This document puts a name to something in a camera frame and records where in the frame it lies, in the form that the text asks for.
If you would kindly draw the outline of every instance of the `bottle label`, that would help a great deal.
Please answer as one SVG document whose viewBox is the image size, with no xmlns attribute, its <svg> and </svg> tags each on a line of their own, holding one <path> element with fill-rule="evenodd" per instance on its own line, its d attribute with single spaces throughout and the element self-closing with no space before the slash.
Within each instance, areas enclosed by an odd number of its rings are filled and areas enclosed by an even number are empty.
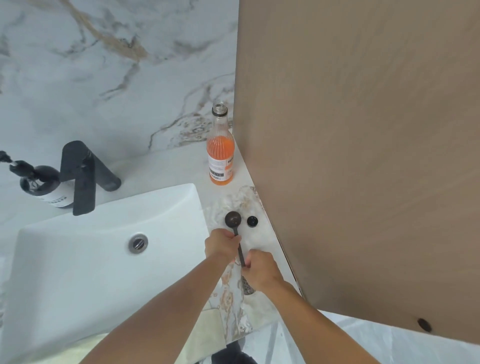
<svg viewBox="0 0 480 364">
<path fill-rule="evenodd" d="M 233 156 L 229 159 L 214 159 L 208 156 L 210 176 L 217 181 L 227 181 L 233 174 Z"/>
<path fill-rule="evenodd" d="M 73 186 L 68 182 L 62 182 L 55 191 L 43 196 L 35 196 L 47 204 L 55 207 L 65 207 L 73 203 Z"/>
</svg>

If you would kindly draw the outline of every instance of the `hand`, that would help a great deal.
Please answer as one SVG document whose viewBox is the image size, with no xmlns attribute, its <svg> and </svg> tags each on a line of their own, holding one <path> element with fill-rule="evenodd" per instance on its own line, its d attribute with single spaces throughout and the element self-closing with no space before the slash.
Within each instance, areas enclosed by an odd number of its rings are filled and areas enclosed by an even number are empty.
<svg viewBox="0 0 480 364">
<path fill-rule="evenodd" d="M 245 265 L 241 273 L 248 284 L 257 291 L 265 293 L 270 287 L 284 282 L 272 253 L 251 249 L 245 259 Z"/>
<path fill-rule="evenodd" d="M 235 236 L 227 229 L 212 230 L 210 236 L 205 239 L 205 255 L 208 257 L 217 255 L 225 258 L 227 264 L 235 260 L 241 236 Z"/>
</svg>

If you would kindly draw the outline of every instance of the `orange liquid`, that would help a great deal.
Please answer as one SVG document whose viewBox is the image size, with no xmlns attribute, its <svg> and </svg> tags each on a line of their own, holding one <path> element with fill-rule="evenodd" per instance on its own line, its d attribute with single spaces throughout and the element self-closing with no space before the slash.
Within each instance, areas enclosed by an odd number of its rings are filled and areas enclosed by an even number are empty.
<svg viewBox="0 0 480 364">
<path fill-rule="evenodd" d="M 230 159 L 230 157 L 233 156 L 233 153 L 235 152 L 235 142 L 232 139 L 227 138 L 226 136 L 216 136 L 209 141 L 207 141 L 207 153 L 209 156 L 211 156 L 214 159 L 222 160 L 222 159 Z M 212 180 L 213 183 L 219 185 L 219 186 L 224 186 L 232 181 L 233 174 L 232 176 L 226 180 L 226 181 L 217 181 L 212 176 L 210 176 L 210 179 Z"/>
</svg>

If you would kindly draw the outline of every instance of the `sink drain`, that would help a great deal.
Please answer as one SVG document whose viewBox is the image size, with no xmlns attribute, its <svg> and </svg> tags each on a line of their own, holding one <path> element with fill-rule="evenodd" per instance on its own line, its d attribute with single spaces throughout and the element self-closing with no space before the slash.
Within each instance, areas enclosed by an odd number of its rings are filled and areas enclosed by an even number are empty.
<svg viewBox="0 0 480 364">
<path fill-rule="evenodd" d="M 148 238 L 143 234 L 136 234 L 128 242 L 128 249 L 131 253 L 139 254 L 147 248 L 147 245 Z"/>
</svg>

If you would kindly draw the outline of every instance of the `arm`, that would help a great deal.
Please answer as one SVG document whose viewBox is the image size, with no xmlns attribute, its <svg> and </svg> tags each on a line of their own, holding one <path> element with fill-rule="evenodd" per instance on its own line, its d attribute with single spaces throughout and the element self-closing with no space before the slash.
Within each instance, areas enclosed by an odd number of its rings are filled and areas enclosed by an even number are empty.
<svg viewBox="0 0 480 364">
<path fill-rule="evenodd" d="M 240 240 L 213 230 L 205 240 L 207 258 L 116 327 L 80 364 L 173 364 Z"/>
<path fill-rule="evenodd" d="M 354 339 L 283 280 L 270 253 L 250 250 L 245 264 L 248 266 L 242 269 L 245 279 L 275 305 L 305 363 L 378 364 Z"/>
</svg>

